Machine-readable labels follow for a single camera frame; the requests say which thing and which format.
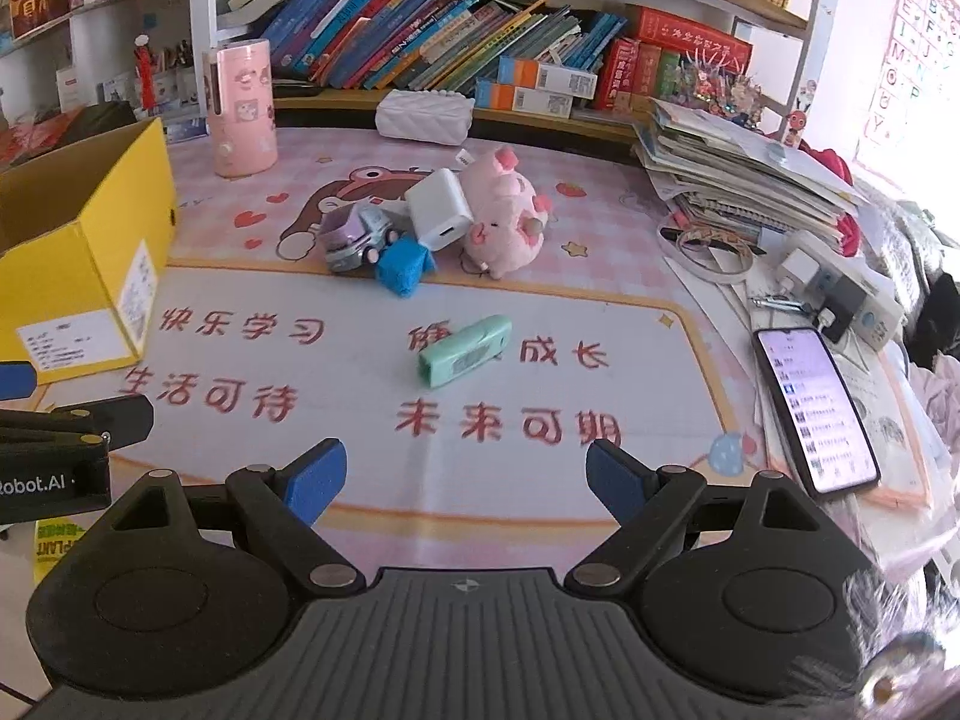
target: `pink cylindrical container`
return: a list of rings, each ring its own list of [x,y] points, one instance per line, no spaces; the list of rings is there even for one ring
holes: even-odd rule
[[[234,178],[277,162],[270,43],[245,40],[205,53],[203,85],[214,172]]]

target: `red heart print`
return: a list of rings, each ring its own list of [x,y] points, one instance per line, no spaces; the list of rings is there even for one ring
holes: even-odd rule
[[[255,214],[253,211],[243,211],[233,217],[233,226],[252,227],[255,224],[261,223],[265,218],[267,218],[266,214]]]

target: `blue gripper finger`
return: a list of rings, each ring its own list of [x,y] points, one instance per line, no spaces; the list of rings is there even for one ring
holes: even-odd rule
[[[0,400],[30,397],[37,388],[37,372],[30,362],[0,362]]]

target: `blue sponge cube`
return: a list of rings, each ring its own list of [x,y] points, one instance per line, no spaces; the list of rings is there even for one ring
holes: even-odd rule
[[[436,269],[437,264],[430,250],[407,233],[380,255],[380,261],[376,264],[376,280],[401,298],[409,298],[424,274]]]

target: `star print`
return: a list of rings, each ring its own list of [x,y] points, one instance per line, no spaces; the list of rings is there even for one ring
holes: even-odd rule
[[[573,241],[569,241],[566,244],[560,247],[563,251],[569,254],[571,257],[586,257],[587,256],[587,247],[582,247],[580,244],[575,244]]]

